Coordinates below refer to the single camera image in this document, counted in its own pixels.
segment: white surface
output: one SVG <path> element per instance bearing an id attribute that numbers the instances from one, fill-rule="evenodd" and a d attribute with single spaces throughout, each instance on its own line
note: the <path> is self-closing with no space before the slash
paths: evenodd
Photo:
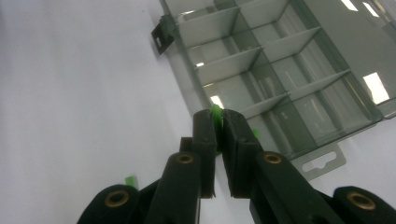
<path id="1" fill-rule="evenodd" d="M 150 32 L 156 0 L 0 1 L 0 222 L 76 223 L 96 193 L 158 179 L 191 136 L 191 114 Z M 347 166 L 311 181 L 366 188 L 396 206 L 396 119 L 340 145 Z M 252 223 L 247 200 L 218 198 L 201 223 Z"/>

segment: metal organizer tray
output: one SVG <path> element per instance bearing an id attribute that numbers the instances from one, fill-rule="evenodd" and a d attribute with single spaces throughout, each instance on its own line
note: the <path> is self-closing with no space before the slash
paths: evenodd
<path id="1" fill-rule="evenodd" d="M 265 150 L 294 160 L 384 118 L 303 0 L 162 3 L 205 106 L 242 113 Z"/>

